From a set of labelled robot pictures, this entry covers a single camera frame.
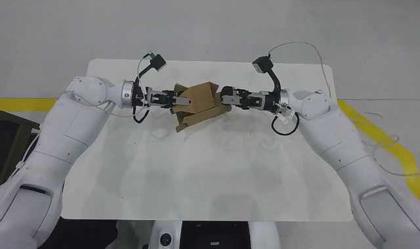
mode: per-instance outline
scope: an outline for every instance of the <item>white cable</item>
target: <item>white cable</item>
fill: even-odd
[[[387,145],[382,145],[382,143],[383,142],[385,142],[387,139],[393,139],[393,137],[395,137],[395,139],[391,142],[391,143],[389,143],[389,144],[387,144]],[[387,138],[385,138],[385,139],[383,139],[382,141],[379,141],[379,143],[377,143],[376,144],[376,146],[373,148],[373,151],[372,151],[372,157],[373,157],[373,160],[379,165],[379,167],[381,167],[381,169],[382,170],[384,170],[384,171],[386,171],[387,173],[389,173],[389,174],[392,174],[392,175],[395,175],[395,176],[404,176],[404,177],[409,177],[409,176],[419,176],[420,175],[420,173],[410,173],[410,174],[404,174],[404,173],[395,173],[395,172],[392,172],[392,171],[389,171],[389,170],[387,170],[387,169],[385,169],[377,160],[376,160],[376,157],[375,157],[375,152],[376,152],[376,150],[378,149],[378,147],[381,147],[381,148],[386,148],[386,147],[390,147],[390,146],[392,146],[392,145],[395,145],[398,141],[400,140],[400,137],[398,136],[398,135],[391,135],[390,137],[387,137]]]
[[[294,43],[302,43],[302,44],[305,44],[305,45],[310,45],[311,47],[313,47],[313,48],[315,49],[316,53],[318,54],[318,57],[320,58],[320,62],[321,62],[321,69],[322,69],[322,74],[324,75],[325,83],[327,84],[327,87],[328,87],[328,95],[329,95],[329,98],[331,98],[331,87],[329,86],[329,83],[328,83],[328,81],[327,81],[327,76],[326,76],[326,72],[325,72],[325,70],[324,70],[324,64],[323,64],[323,62],[322,62],[322,57],[321,57],[320,52],[317,50],[317,48],[316,48],[313,44],[311,44],[311,43],[307,43],[307,42],[301,42],[301,41],[293,41],[293,42],[288,42],[288,43],[282,43],[281,45],[277,45],[277,46],[273,47],[273,48],[272,48],[272,49],[268,52],[268,57],[270,57],[270,58],[271,58],[271,52],[272,52],[274,49],[277,49],[278,47],[281,47],[281,46],[283,46],[283,45],[289,45],[289,44],[294,44]]]
[[[143,93],[143,99],[142,99],[142,102],[143,102],[143,105],[145,105],[145,106],[149,106],[149,102],[147,101],[147,99],[146,99],[146,96],[147,96],[147,91],[145,90],[145,88],[143,87],[143,84],[142,84],[142,82],[141,82],[141,80],[140,80],[140,64],[142,63],[142,61],[144,60],[144,57],[142,57],[141,59],[140,59],[140,61],[138,62],[138,65],[137,65],[137,77],[138,77],[138,86],[142,89],[142,93]]]
[[[122,115],[118,115],[118,114],[114,114],[114,113],[112,113],[112,112],[108,112],[108,111],[106,111],[105,109],[103,109],[103,108],[100,108],[100,107],[98,107],[98,106],[95,106],[95,104],[93,104],[93,103],[91,103],[91,102],[89,102],[89,101],[87,101],[86,99],[84,99],[81,95],[78,95],[77,93],[74,93],[73,91],[68,91],[68,90],[66,90],[66,91],[64,91],[63,93],[61,93],[60,94],[60,97],[61,97],[61,95],[63,95],[63,94],[66,94],[66,93],[69,93],[69,94],[73,94],[73,95],[75,95],[75,96],[77,96],[77,97],[79,97],[79,98],[81,98],[81,99],[83,99],[88,105],[86,105],[86,106],[92,106],[92,107],[94,107],[94,108],[97,108],[97,109],[99,109],[99,110],[101,110],[101,111],[103,111],[103,112],[105,112],[105,113],[107,113],[107,114],[109,114],[109,115],[113,115],[113,116],[117,116],[117,117],[121,117],[121,118],[132,118],[133,116],[136,116],[137,114],[139,114],[142,110],[144,110],[145,108],[147,108],[147,109],[149,109],[147,106],[142,106],[141,108],[140,108],[140,110],[138,111],[138,112],[136,112],[135,114],[131,114],[131,115],[129,115],[129,116],[122,116]]]
[[[16,172],[18,172],[18,170],[23,166],[26,156],[28,155],[29,150],[31,149],[32,145],[36,142],[36,140],[39,138],[39,134],[41,134],[41,130],[38,132],[38,134],[35,136],[35,138],[33,139],[33,141],[31,142],[31,144],[29,145],[29,147],[26,149],[25,154],[23,156],[23,158],[21,159],[21,161],[19,161],[16,165],[16,168],[14,169],[14,171],[12,172],[12,174],[10,175],[10,177],[7,179],[7,181],[9,179],[11,179],[11,177],[13,177]]]
[[[373,112],[362,112],[362,114],[368,114],[368,115],[373,115],[373,116],[377,116],[377,117],[379,117],[379,119],[380,120],[382,120],[383,119],[383,116],[382,115],[380,115],[380,114],[377,114],[377,113],[373,113]],[[358,122],[357,120],[354,120],[354,119],[350,119],[350,121],[351,122],[353,122],[354,124],[369,124],[369,122]],[[387,144],[387,145],[382,145],[382,143],[384,143],[386,140],[388,140],[388,139],[393,139],[393,141],[391,142],[391,143],[389,143],[389,144]],[[396,172],[393,172],[393,171],[389,171],[389,170],[387,170],[385,167],[383,167],[379,162],[378,162],[378,160],[376,159],[376,156],[375,156],[375,154],[376,154],[376,150],[379,148],[379,147],[381,147],[381,148],[387,148],[387,147],[390,147],[390,146],[392,146],[392,145],[395,145],[396,143],[398,143],[400,141],[400,136],[398,136],[398,135],[391,135],[391,136],[389,136],[389,137],[386,137],[385,139],[383,139],[382,141],[379,141],[378,143],[376,143],[375,145],[373,145],[373,144],[369,144],[369,143],[366,143],[366,142],[364,142],[364,141],[362,141],[363,142],[363,144],[365,144],[365,145],[367,145],[367,146],[371,146],[371,147],[373,147],[373,150],[372,150],[372,158],[373,158],[373,160],[376,162],[376,164],[378,164],[378,166],[382,169],[382,170],[384,170],[384,171],[386,171],[387,173],[389,173],[389,174],[392,174],[392,175],[395,175],[395,176],[403,176],[403,177],[408,177],[408,176],[419,176],[420,175],[420,173],[410,173],[410,174],[403,174],[403,173],[396,173]]]

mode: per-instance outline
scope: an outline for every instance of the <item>white cable tie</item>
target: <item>white cable tie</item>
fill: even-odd
[[[285,118],[283,115],[281,115],[280,113],[277,113],[276,116],[278,117],[279,120],[281,120],[284,124],[289,123],[287,118]]]
[[[25,162],[23,160],[19,161],[16,164],[16,169],[22,169],[22,167],[25,165]]]

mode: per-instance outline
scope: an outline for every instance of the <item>black panel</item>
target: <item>black panel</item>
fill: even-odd
[[[251,249],[247,221],[183,221],[180,249]]]

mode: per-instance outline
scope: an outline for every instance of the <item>cable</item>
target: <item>cable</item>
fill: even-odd
[[[36,140],[39,138],[39,134],[41,134],[41,130],[38,132],[38,134],[35,136],[35,138],[33,139],[33,141],[31,142],[31,144],[29,145],[29,147],[26,149],[25,154],[23,156],[23,158],[21,159],[21,161],[19,161],[16,165],[16,168],[14,169],[14,171],[12,172],[12,174],[10,175],[10,177],[7,179],[7,181],[9,179],[11,179],[11,177],[13,177],[16,172],[18,172],[18,170],[22,167],[23,163],[25,162],[26,156],[29,153],[29,150],[31,149],[32,145],[36,142]]]
[[[86,99],[84,99],[81,95],[78,95],[77,93],[74,93],[73,91],[68,91],[68,90],[66,90],[66,91],[64,91],[63,93],[61,93],[60,94],[60,96],[58,96],[58,97],[61,97],[61,95],[63,95],[63,94],[66,94],[66,93],[69,93],[69,94],[73,94],[73,95],[75,95],[75,96],[77,96],[77,97],[79,97],[79,98],[81,98],[81,99],[83,99],[88,105],[86,105],[85,104],[85,106],[92,106],[92,107],[94,107],[94,108],[97,108],[97,109],[99,109],[99,110],[101,110],[101,111],[103,111],[103,112],[105,112],[105,113],[107,113],[107,114],[109,114],[109,115],[113,115],[113,116],[116,116],[116,117],[120,117],[120,118],[131,118],[131,117],[133,117],[133,116],[136,116],[137,114],[139,114],[142,110],[144,110],[145,108],[147,108],[147,106],[143,106],[136,114],[133,114],[133,115],[130,115],[130,116],[122,116],[122,115],[118,115],[118,114],[114,114],[114,113],[112,113],[112,112],[108,112],[108,111],[106,111],[105,109],[103,109],[103,108],[100,108],[100,107],[98,107],[98,106],[95,106],[93,103],[91,103],[91,102],[89,102],[89,101],[87,101]]]
[[[382,120],[383,119],[383,116],[382,115],[380,115],[380,114],[378,114],[378,113],[373,113],[373,112],[362,112],[362,114],[367,114],[367,115],[373,115],[373,116],[377,116],[377,117],[379,117],[379,119],[380,120]],[[370,124],[369,122],[357,122],[356,120],[353,120],[353,119],[350,119],[350,121],[352,122],[352,123],[354,123],[354,124]],[[382,145],[382,143],[384,143],[386,140],[388,140],[388,139],[393,139],[393,138],[395,138],[394,140],[393,140],[393,142],[391,142],[391,143],[389,143],[389,144],[387,144],[387,145]],[[409,177],[409,176],[418,176],[418,175],[420,175],[420,173],[411,173],[411,174],[404,174],[404,173],[395,173],[395,172],[392,172],[392,171],[389,171],[389,170],[387,170],[386,168],[384,168],[379,162],[378,162],[378,160],[376,159],[376,156],[375,156],[375,154],[376,154],[376,151],[377,151],[377,149],[379,148],[379,147],[381,147],[381,148],[387,148],[387,147],[390,147],[390,146],[392,146],[392,145],[395,145],[396,143],[398,143],[400,141],[400,137],[398,136],[398,135],[391,135],[391,136],[389,136],[389,137],[386,137],[385,139],[383,139],[382,141],[379,141],[379,143],[377,143],[377,144],[375,144],[375,145],[373,145],[373,144],[369,144],[369,143],[366,143],[366,142],[364,142],[364,141],[362,141],[362,143],[363,144],[365,144],[365,145],[367,145],[367,146],[370,146],[370,147],[373,147],[373,150],[372,150],[372,158],[373,158],[373,161],[375,161],[376,162],[376,164],[378,164],[378,166],[382,169],[382,170],[384,170],[385,172],[387,172],[387,173],[389,173],[389,174],[392,174],[392,175],[395,175],[395,176],[403,176],[403,177]]]
[[[381,143],[383,143],[384,141],[386,141],[387,139],[392,139],[393,137],[395,137],[396,139],[393,141],[393,142],[391,142],[391,143],[389,143],[389,144],[387,144],[387,145],[382,145]],[[378,147],[381,147],[381,148],[386,148],[386,147],[389,147],[389,146],[392,146],[392,145],[395,145],[398,141],[400,140],[400,137],[398,136],[398,135],[391,135],[390,137],[387,137],[387,138],[385,138],[385,139],[383,139],[382,141],[380,141],[378,144],[376,144],[376,146],[373,148],[373,151],[372,151],[372,158],[373,158],[373,160],[379,165],[379,167],[381,167],[381,169],[382,170],[384,170],[384,171],[386,171],[387,173],[389,173],[389,174],[392,174],[392,175],[395,175],[395,176],[403,176],[403,177],[409,177],[409,176],[419,176],[420,175],[420,173],[410,173],[410,174],[404,174],[404,173],[395,173],[395,172],[392,172],[392,171],[389,171],[389,170],[387,170],[387,169],[385,169],[378,161],[377,161],[377,159],[376,159],[376,157],[375,157],[375,152],[376,152],[376,150],[378,149]]]
[[[281,132],[278,132],[275,128],[274,128],[274,122],[276,122],[276,120],[278,119],[278,117],[277,116],[275,116],[274,117],[274,119],[273,119],[273,121],[271,122],[271,129],[274,131],[274,132],[276,132],[278,135],[280,135],[280,136],[289,136],[289,135],[292,135],[296,130],[297,130],[297,127],[299,126],[299,115],[298,115],[298,113],[295,113],[295,115],[296,115],[296,126],[295,126],[295,128],[292,130],[292,131],[290,131],[289,133],[281,133]]]
[[[328,83],[328,81],[327,81],[327,76],[326,76],[326,72],[325,72],[325,70],[324,70],[324,64],[323,64],[323,62],[322,62],[322,57],[321,57],[320,52],[317,50],[317,48],[316,48],[313,44],[311,44],[311,43],[307,43],[307,42],[301,42],[301,41],[293,41],[293,42],[288,42],[288,43],[282,43],[281,45],[278,45],[278,46],[273,47],[273,48],[272,48],[272,49],[268,52],[268,57],[269,57],[269,58],[271,58],[271,52],[272,52],[274,49],[277,49],[278,47],[281,47],[281,46],[283,46],[283,45],[289,45],[289,44],[294,44],[294,43],[302,43],[302,44],[305,44],[305,45],[310,45],[311,47],[313,47],[313,48],[315,49],[316,53],[318,54],[318,56],[319,56],[319,58],[320,58],[320,62],[321,62],[321,69],[322,69],[322,74],[324,75],[325,83],[327,84],[327,87],[328,87],[328,94],[329,94],[329,98],[331,98],[331,87],[329,86],[329,83]]]
[[[142,63],[142,61],[146,58],[146,57],[148,57],[150,54],[149,53],[147,53],[147,54],[145,54],[141,59],[140,59],[140,61],[138,62],[138,65],[137,65],[137,73],[136,73],[136,76],[138,77],[138,86],[142,89],[142,92],[143,93],[146,93],[147,94],[147,92],[146,92],[146,90],[145,90],[145,88],[143,87],[143,84],[142,84],[142,82],[141,82],[141,77],[142,77],[142,75],[140,75],[140,64]],[[146,96],[144,96],[143,97],[143,99],[142,99],[142,102],[143,102],[143,104],[144,105],[149,105],[149,102],[147,101],[147,99],[146,99]]]

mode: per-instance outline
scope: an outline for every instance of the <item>dark green object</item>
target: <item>dark green object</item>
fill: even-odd
[[[3,184],[23,158],[39,129],[39,124],[0,110],[0,184]]]

